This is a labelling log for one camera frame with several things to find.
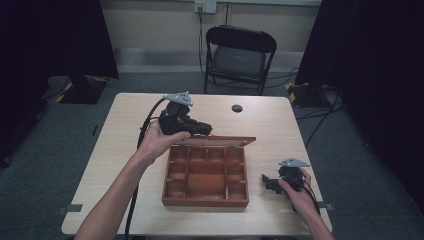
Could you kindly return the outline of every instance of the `black curtain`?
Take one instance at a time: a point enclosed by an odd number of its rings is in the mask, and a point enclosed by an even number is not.
[[[342,88],[348,111],[421,212],[423,13],[422,1],[324,0],[296,79]]]
[[[51,76],[119,78],[98,0],[0,0],[0,33],[1,147]]]

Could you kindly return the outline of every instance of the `black equipment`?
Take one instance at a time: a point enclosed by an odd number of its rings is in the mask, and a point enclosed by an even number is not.
[[[160,128],[166,135],[172,135],[177,132],[187,131],[191,135],[209,135],[212,126],[207,123],[197,122],[191,119],[187,113],[190,109],[180,103],[169,102],[166,109],[159,117]]]
[[[315,209],[317,210],[318,214],[321,215],[321,212],[319,210],[318,202],[315,197],[314,192],[312,191],[311,186],[303,179],[303,174],[299,170],[299,167],[301,166],[310,166],[308,163],[304,163],[300,160],[290,158],[288,160],[281,161],[279,163],[281,165],[280,169],[278,170],[278,173],[280,174],[281,179],[288,182],[289,185],[296,191],[300,192],[301,190],[304,190],[308,196],[311,198],[312,202],[315,205]],[[270,179],[269,177],[262,174],[262,181],[265,183],[265,188],[270,189],[274,191],[276,194],[281,194],[284,192],[284,189],[280,186],[278,183],[278,179]]]

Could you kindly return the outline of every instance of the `wrist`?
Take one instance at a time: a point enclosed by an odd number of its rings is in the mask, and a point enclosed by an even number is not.
[[[306,225],[308,225],[308,226],[322,222],[321,216],[315,210],[309,211],[307,214],[305,214],[303,216],[303,220],[305,221]]]
[[[134,163],[137,168],[145,169],[151,164],[153,164],[155,160],[149,158],[148,155],[146,155],[143,151],[140,151],[139,149],[131,156],[129,161]]]

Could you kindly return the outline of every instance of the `white wall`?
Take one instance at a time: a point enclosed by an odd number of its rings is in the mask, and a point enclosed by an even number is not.
[[[278,44],[273,68],[297,67],[318,13],[319,1],[228,1],[231,3],[217,3],[217,13],[203,14],[203,35],[210,27],[225,23],[268,32]],[[137,49],[138,55],[132,58],[138,56],[143,59],[140,54],[149,53],[163,56],[181,55],[187,57],[187,62],[171,61],[168,64],[196,65],[200,23],[198,14],[194,13],[193,2],[101,1],[112,46],[121,50]]]

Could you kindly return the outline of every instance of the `gray carpet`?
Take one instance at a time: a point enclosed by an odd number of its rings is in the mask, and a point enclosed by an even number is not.
[[[58,104],[49,99],[41,120],[11,155],[11,166],[0,170],[0,239],[69,237],[61,233],[64,216],[56,211],[71,202],[116,94],[202,93],[202,79],[201,73],[125,73],[120,80],[109,81],[97,105]],[[267,86],[283,80],[271,79]],[[65,77],[50,79],[46,96],[64,81]],[[209,93],[257,94],[244,88],[250,85],[233,86],[209,85]],[[327,94],[335,100],[334,91]],[[280,85],[266,88],[264,95],[287,96],[287,92]],[[294,112],[302,117],[316,110],[295,108]],[[305,142],[320,120],[299,121]],[[329,214],[337,239],[423,239],[423,216],[384,161],[368,149],[360,126],[345,109],[323,121],[307,150],[323,197],[335,207]]]

